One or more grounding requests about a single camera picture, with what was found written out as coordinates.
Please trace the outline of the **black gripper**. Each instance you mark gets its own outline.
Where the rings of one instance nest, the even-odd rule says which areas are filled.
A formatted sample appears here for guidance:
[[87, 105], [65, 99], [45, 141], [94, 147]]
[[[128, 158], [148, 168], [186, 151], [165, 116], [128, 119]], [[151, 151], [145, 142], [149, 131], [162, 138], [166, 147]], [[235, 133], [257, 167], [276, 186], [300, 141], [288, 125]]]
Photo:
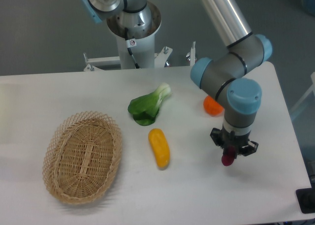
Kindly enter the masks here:
[[235, 148], [233, 158], [237, 159], [239, 155], [244, 157], [254, 154], [259, 144], [249, 140], [250, 132], [244, 135], [236, 135], [234, 131], [228, 132], [225, 128], [213, 128], [210, 137], [216, 146], [223, 149], [223, 155], [228, 155], [230, 146]]

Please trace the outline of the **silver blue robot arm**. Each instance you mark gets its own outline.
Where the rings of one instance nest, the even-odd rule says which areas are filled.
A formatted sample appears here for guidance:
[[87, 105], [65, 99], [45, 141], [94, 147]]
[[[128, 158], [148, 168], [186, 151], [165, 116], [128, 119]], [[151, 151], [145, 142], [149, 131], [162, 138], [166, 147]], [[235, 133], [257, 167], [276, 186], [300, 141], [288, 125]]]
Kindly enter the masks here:
[[[160, 26], [154, 6], [147, 0], [81, 0], [96, 23], [106, 21], [122, 41], [121, 68], [154, 66], [152, 48], [140, 40], [152, 36]], [[258, 144], [249, 140], [261, 103], [261, 87], [246, 74], [268, 60], [272, 44], [253, 34], [235, 0], [201, 0], [228, 49], [219, 60], [191, 59], [191, 80], [224, 108], [221, 129], [212, 129], [213, 142], [222, 148], [222, 163], [231, 165], [238, 155], [248, 156]]]

